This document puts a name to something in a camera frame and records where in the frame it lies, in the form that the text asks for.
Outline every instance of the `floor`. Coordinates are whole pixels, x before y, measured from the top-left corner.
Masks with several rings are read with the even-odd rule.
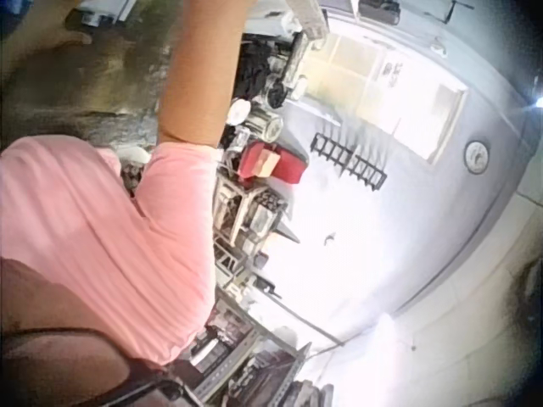
[[[36,134],[66,134],[96,146],[154,144],[180,4],[139,0],[125,23],[84,27],[92,45],[28,59],[3,92],[2,147]],[[73,12],[66,24],[81,29],[80,21]]]

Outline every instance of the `window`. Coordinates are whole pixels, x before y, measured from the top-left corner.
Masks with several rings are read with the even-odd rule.
[[[436,64],[349,25],[348,35],[330,35],[321,51],[306,58],[308,94],[433,161],[451,133],[465,87]]]

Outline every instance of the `pink sleeve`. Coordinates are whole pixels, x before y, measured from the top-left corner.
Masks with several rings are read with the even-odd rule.
[[[192,270],[213,262],[212,200],[217,150],[184,142],[165,142],[153,153],[135,198],[152,231]]]

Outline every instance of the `wall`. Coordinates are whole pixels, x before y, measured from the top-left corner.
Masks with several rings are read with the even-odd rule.
[[[542,150],[518,189],[540,204]],[[540,342],[521,334],[510,298],[523,265],[542,253],[543,209],[515,194],[467,261],[395,318],[394,344],[378,354],[378,360],[393,360],[381,387],[383,404],[372,403],[379,399],[375,383],[368,387],[363,380],[379,373],[371,355],[374,332],[310,360],[300,378],[333,383],[336,406],[457,407],[504,399],[540,359]]]
[[[284,303],[341,338],[370,326],[383,312],[417,302],[453,273],[500,217],[540,140],[535,112],[494,65],[440,23],[408,11],[402,21],[394,29],[362,25],[449,70],[468,87],[437,163],[356,123],[345,121],[338,131],[293,105],[283,112],[285,135],[306,151],[318,131],[350,143],[375,142],[389,175],[382,190],[371,192],[311,155],[302,182],[290,191],[294,231],[302,243],[282,243],[270,253],[265,272]],[[447,59],[429,49],[436,32]],[[490,166],[481,176],[470,175],[462,159],[467,143],[476,139],[490,145]],[[324,248],[331,233],[334,246]]]
[[[543,25],[538,24],[535,4],[530,6],[529,2],[514,0],[466,1],[464,3],[472,4],[475,10],[456,6],[451,21],[444,25],[432,21],[425,13],[443,19],[451,7],[449,0],[401,0],[399,3],[398,31],[408,33],[417,42],[431,41],[436,36],[458,38],[494,66],[525,98],[530,98],[534,76],[543,64]],[[320,0],[320,4],[352,14],[358,0]]]

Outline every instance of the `pink shirt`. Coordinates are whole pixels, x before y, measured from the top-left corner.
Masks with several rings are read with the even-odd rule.
[[[0,158],[0,251],[78,295],[140,358],[165,364],[214,303],[216,151],[160,144],[136,190],[88,143],[26,137]]]

